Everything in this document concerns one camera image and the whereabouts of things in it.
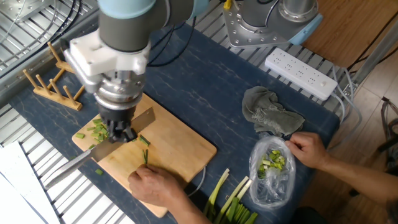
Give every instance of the gray towel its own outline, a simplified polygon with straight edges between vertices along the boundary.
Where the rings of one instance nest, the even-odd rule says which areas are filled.
[[[300,129],[305,119],[297,113],[286,111],[277,103],[274,92],[255,86],[244,92],[242,112],[254,123],[256,132],[271,131],[275,136],[289,135]]]

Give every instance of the plastic bag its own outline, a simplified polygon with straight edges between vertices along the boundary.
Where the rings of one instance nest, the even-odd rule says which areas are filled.
[[[285,158],[285,166],[282,170],[271,167],[266,170],[263,179],[258,177],[258,170],[263,159],[270,160],[268,155],[273,150],[279,150]],[[285,145],[282,138],[263,135],[252,150],[249,159],[250,179],[253,181],[250,186],[250,197],[252,201],[264,210],[273,210],[284,206],[292,196],[294,187],[296,165],[294,156]]]

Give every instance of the blue tabletop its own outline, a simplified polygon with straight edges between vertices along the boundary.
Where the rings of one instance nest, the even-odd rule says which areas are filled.
[[[153,38],[158,39],[163,33],[158,32]],[[190,27],[185,26],[174,33],[159,62],[173,57],[183,47]],[[44,80],[54,77],[58,71],[52,69],[43,75]],[[72,93],[81,87],[71,73],[64,74],[57,83],[58,86],[67,85]],[[178,60],[165,67],[147,69],[145,93],[217,147],[216,156],[207,166],[205,181],[192,197],[200,209],[226,168],[231,171],[220,190],[216,202],[219,207],[240,180],[249,175],[249,155],[258,136],[253,124],[244,119],[241,103],[244,92],[257,85],[276,92],[279,103],[287,110],[301,114],[306,119],[304,131],[318,133],[325,145],[330,142],[339,124],[335,114],[197,31]],[[26,88],[9,103],[66,158],[81,153],[72,142],[72,135],[98,114],[93,96],[82,94],[78,101],[83,103],[83,108],[75,111],[33,94],[32,89],[32,86]],[[313,175],[311,169],[296,162],[294,193],[286,206],[265,212],[251,202],[248,194],[243,197],[243,204],[250,211],[259,213],[256,223],[287,223],[290,220]],[[80,171],[134,222],[175,223],[169,213],[164,218],[156,218],[110,175],[96,174],[95,170],[99,168],[96,162],[88,161]],[[201,173],[186,191],[194,189],[200,179]]]

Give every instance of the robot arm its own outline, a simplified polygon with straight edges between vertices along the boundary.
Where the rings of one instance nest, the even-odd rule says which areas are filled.
[[[137,137],[130,128],[145,85],[150,33],[202,13],[208,0],[99,0],[99,29],[70,41],[66,61],[94,94],[111,142]]]

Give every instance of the power strip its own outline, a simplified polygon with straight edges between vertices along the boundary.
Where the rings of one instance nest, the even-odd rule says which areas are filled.
[[[278,48],[266,58],[265,64],[321,100],[327,100],[337,86],[333,79]]]

